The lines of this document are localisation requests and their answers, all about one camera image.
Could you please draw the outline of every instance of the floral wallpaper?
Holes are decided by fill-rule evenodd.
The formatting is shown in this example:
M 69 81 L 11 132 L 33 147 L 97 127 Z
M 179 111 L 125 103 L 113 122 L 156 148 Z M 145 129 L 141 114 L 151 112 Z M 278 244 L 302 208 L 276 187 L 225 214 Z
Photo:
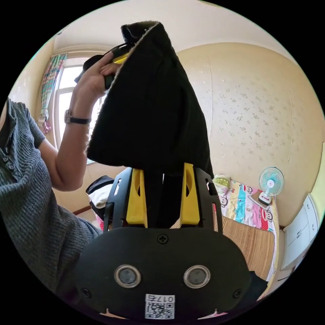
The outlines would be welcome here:
M 284 56 L 243 43 L 178 56 L 205 115 L 214 172 L 259 187 L 266 167 L 279 168 L 279 224 L 288 225 L 313 188 L 325 141 L 324 115 L 306 75 Z

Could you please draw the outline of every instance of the white cabinet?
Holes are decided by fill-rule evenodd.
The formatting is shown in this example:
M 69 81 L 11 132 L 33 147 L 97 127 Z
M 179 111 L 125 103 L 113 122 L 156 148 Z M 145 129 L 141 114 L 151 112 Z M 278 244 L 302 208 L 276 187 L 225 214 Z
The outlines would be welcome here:
M 283 229 L 285 251 L 281 270 L 291 265 L 310 245 L 318 231 L 318 216 L 310 194 L 293 220 Z

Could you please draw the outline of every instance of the window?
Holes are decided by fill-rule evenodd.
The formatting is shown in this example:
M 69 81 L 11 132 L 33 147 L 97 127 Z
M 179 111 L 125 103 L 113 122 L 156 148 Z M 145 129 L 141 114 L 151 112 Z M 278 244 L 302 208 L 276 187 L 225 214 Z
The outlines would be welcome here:
M 64 114 L 70 106 L 72 92 L 76 85 L 74 79 L 82 72 L 83 63 L 87 59 L 88 58 L 67 59 L 57 79 L 52 103 L 54 119 L 53 131 L 57 148 L 60 147 L 65 130 Z M 93 128 L 105 97 L 106 95 L 100 98 L 94 106 L 89 126 L 90 136 L 93 132 Z

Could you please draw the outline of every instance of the electric fan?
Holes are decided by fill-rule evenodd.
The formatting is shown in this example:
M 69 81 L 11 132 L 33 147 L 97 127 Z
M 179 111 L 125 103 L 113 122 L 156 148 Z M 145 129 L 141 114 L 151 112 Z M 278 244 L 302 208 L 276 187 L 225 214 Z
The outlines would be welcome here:
M 262 192 L 258 200 L 265 205 L 269 205 L 272 196 L 278 195 L 282 191 L 284 177 L 278 168 L 268 167 L 262 171 L 259 183 Z

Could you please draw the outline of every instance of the ceiling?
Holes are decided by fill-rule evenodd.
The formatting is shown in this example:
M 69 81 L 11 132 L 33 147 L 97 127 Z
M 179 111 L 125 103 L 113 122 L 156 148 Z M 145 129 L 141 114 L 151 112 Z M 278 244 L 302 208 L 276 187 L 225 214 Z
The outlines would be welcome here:
M 176 52 L 209 43 L 239 42 L 271 49 L 295 62 L 275 38 L 252 21 L 198 0 L 124 0 L 102 7 L 56 36 L 54 51 L 88 44 L 119 45 L 123 43 L 120 27 L 143 20 L 160 21 Z

